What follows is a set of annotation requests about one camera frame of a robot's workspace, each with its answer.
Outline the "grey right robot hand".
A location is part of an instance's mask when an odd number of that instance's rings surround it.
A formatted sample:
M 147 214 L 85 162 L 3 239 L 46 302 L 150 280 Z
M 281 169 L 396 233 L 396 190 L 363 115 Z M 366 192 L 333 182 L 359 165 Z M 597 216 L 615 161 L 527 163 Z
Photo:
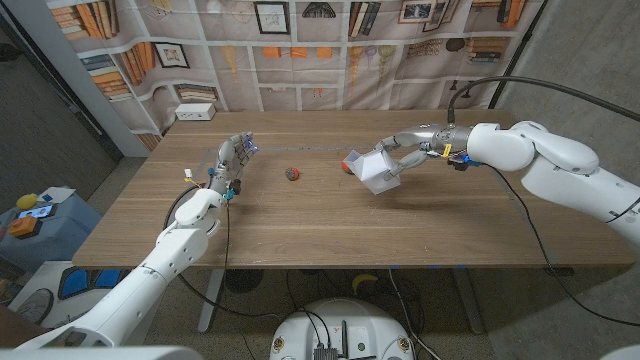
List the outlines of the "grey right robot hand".
M 448 157 L 465 151 L 470 134 L 470 127 L 422 124 L 384 138 L 374 147 L 375 151 L 389 152 L 400 147 L 416 147 L 384 174 L 384 180 L 389 181 L 404 170 L 423 164 L 428 158 Z

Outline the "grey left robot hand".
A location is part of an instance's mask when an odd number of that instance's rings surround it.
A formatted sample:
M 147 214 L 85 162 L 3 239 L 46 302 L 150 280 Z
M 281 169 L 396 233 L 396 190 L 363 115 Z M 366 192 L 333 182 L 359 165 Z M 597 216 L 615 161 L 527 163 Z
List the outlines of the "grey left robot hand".
M 220 194 L 231 190 L 238 195 L 244 168 L 257 151 L 252 132 L 242 132 L 227 138 L 218 148 L 209 188 Z

